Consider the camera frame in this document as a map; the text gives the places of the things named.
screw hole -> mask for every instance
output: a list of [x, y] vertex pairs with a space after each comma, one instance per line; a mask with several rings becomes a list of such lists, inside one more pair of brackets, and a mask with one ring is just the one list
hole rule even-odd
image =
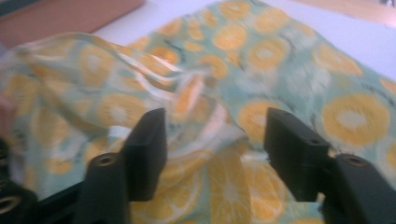
[[20, 204], [21, 198], [20, 197], [6, 197], [0, 199], [0, 215], [11, 211], [13, 208]]
[[367, 166], [366, 161], [364, 161], [360, 158], [357, 158], [357, 157], [348, 156], [348, 157], [344, 157], [344, 160], [353, 166], [357, 166], [357, 167]]
[[104, 156], [104, 157], [100, 158], [96, 162], [96, 164], [98, 166], [108, 166], [108, 165], [112, 164], [115, 160], [116, 160], [116, 158], [114, 156]]

mint green fabric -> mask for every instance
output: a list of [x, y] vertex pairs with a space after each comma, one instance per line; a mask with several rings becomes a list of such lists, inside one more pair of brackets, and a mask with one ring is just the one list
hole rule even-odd
[[226, 1], [128, 47], [65, 34], [12, 50], [0, 90], [19, 106], [11, 136], [23, 184], [44, 199], [118, 151], [147, 111], [167, 111], [168, 163], [135, 223], [322, 223], [296, 203], [262, 148], [268, 107], [371, 161], [396, 188], [396, 84], [259, 1]]

black device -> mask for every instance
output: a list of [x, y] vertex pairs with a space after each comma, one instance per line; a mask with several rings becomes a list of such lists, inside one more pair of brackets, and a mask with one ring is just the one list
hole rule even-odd
[[368, 161], [328, 156], [329, 143], [291, 113], [269, 108], [264, 148], [270, 164], [298, 202], [325, 195], [328, 224], [395, 224], [396, 191]]
[[129, 224], [131, 201], [152, 199], [166, 164], [165, 111], [149, 111], [119, 153], [91, 160], [85, 179], [40, 202], [9, 179], [0, 142], [1, 224]]

fabric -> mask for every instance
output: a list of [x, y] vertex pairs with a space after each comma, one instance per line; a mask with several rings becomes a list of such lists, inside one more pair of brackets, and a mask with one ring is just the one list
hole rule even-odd
[[122, 47], [67, 34], [12, 50], [0, 90], [18, 102], [14, 153], [44, 199], [117, 151], [110, 126], [167, 111], [168, 162], [135, 223], [322, 223], [296, 203], [262, 148], [268, 107], [291, 112], [334, 153], [371, 161], [396, 188], [396, 84], [310, 27], [256, 0], [226, 1]]

brown surface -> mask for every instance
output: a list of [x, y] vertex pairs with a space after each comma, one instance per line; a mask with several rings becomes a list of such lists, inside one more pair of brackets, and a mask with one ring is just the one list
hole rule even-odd
[[145, 0], [41, 0], [0, 18], [0, 43], [12, 48], [62, 32], [90, 33]]
[[294, 0], [307, 5], [321, 7], [338, 13], [374, 21], [396, 28], [396, 8], [386, 7], [372, 1], [365, 0]]

